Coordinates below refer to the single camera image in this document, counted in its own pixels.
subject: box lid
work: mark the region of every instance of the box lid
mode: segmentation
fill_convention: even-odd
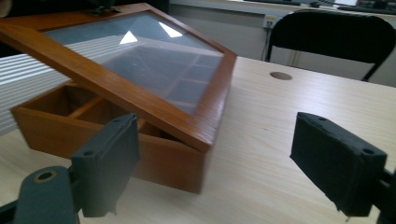
[[[0,40],[80,86],[207,151],[236,55],[147,5],[104,17],[86,11],[0,21]]]

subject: light wood tabletop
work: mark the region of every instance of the light wood tabletop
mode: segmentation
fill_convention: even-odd
[[[270,76],[286,73],[290,80]],[[118,214],[81,223],[345,223],[290,159],[297,112],[322,116],[388,153],[396,167],[396,89],[238,58],[201,194],[131,178]],[[70,161],[28,148],[17,130],[0,136],[0,205],[21,181]],[[348,223],[375,223],[353,217]]]

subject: chair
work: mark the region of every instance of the chair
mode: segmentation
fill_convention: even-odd
[[[265,61],[270,62],[273,46],[373,63],[361,79],[368,81],[393,51],[395,30],[378,17],[305,9],[290,13],[274,27]]]

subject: wooden display box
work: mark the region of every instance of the wooden display box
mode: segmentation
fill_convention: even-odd
[[[141,161],[134,176],[200,192],[236,55],[147,4],[121,10],[103,18],[66,12],[0,21],[2,42],[73,79],[13,108],[15,120],[30,148],[70,158],[107,122],[136,113]],[[87,33],[84,27],[92,22],[129,22],[134,15],[132,28],[122,35],[63,43],[68,30],[57,33],[77,26],[81,36],[90,35],[91,27]],[[183,37],[148,36],[162,35],[161,28],[141,34],[146,26],[159,26],[155,20]],[[96,58],[84,54],[95,50],[102,52]]]

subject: glass pane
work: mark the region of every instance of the glass pane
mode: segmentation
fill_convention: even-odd
[[[45,34],[189,114],[223,56],[149,12]]]

